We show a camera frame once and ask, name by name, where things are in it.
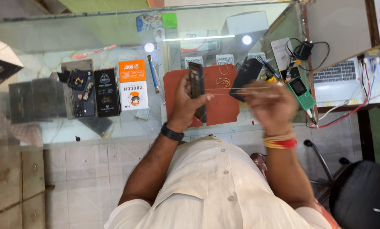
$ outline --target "wooden drawer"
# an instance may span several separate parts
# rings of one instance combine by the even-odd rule
[[[23,229],[45,228],[44,193],[23,203]]]
[[[44,191],[43,151],[23,151],[23,199]]]
[[[0,229],[22,229],[22,205],[0,213]]]
[[[21,201],[20,153],[0,152],[0,210]]]

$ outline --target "black cable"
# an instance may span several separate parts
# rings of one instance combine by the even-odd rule
[[[323,126],[328,126],[328,125],[330,125],[330,124],[333,124],[333,123],[337,122],[338,120],[347,117],[348,115],[349,115],[349,113],[346,114],[346,115],[344,115],[344,116],[341,116],[341,117],[339,117],[338,119],[336,119],[336,120],[334,120],[334,121],[332,121],[332,122],[330,122],[330,123],[327,123],[327,124],[325,124],[325,125],[323,125]],[[309,128],[311,128],[311,129],[317,129],[317,128],[314,128],[314,127],[310,127],[310,126],[308,126],[308,125],[307,125],[307,119],[306,119],[306,127],[309,127]]]
[[[289,50],[290,54],[292,55],[292,57],[293,57],[295,60],[297,60],[296,55],[294,54],[294,52],[296,51],[297,48],[299,48],[300,46],[302,46],[303,43],[300,42],[300,44],[299,44],[296,48],[294,48],[294,49],[293,49],[293,52],[292,52],[292,51],[289,49],[289,46],[287,45],[288,42],[289,42],[290,40],[292,40],[292,39],[297,40],[297,41],[300,42],[299,39],[291,38],[291,39],[289,39],[289,40],[286,42],[285,46],[286,46],[286,48],[288,48],[288,50]],[[301,68],[301,69],[303,69],[303,70],[306,70],[306,71],[315,71],[315,70],[319,69],[319,68],[321,67],[321,65],[324,64],[325,60],[327,59],[328,55],[330,54],[330,45],[329,45],[327,42],[325,42],[325,41],[315,42],[315,43],[313,43],[313,44],[321,44],[321,43],[327,44],[327,47],[328,47],[327,55],[325,55],[325,58],[324,58],[324,60],[321,62],[321,64],[320,64],[317,68],[312,69],[312,70],[310,70],[310,69],[305,69],[305,68],[303,68],[303,67],[300,66],[300,65],[299,65],[299,68]]]

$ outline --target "green feature phone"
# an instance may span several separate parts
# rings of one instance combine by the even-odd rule
[[[307,90],[307,87],[304,85],[300,76],[287,82],[287,85],[294,93],[294,96],[297,98],[297,101],[299,101],[299,104],[303,110],[309,110],[315,106],[316,102],[309,90]]]

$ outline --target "black wristwatch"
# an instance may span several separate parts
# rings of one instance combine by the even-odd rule
[[[184,138],[184,133],[177,133],[177,132],[174,132],[172,131],[171,129],[167,128],[166,127],[166,124],[165,123],[163,126],[162,126],[162,129],[160,130],[160,132],[170,138],[170,139],[173,139],[175,141],[181,141],[183,138]]]

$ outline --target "qr code sticker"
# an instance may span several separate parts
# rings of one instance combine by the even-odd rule
[[[262,70],[266,70],[265,63],[259,58],[259,56],[266,61],[266,55],[265,55],[265,53],[248,53],[248,57],[249,58],[257,59],[263,65]]]
[[[186,69],[189,68],[189,63],[194,62],[203,65],[203,57],[185,57],[184,62],[186,64]]]
[[[217,65],[234,64],[234,56],[232,54],[216,55]]]

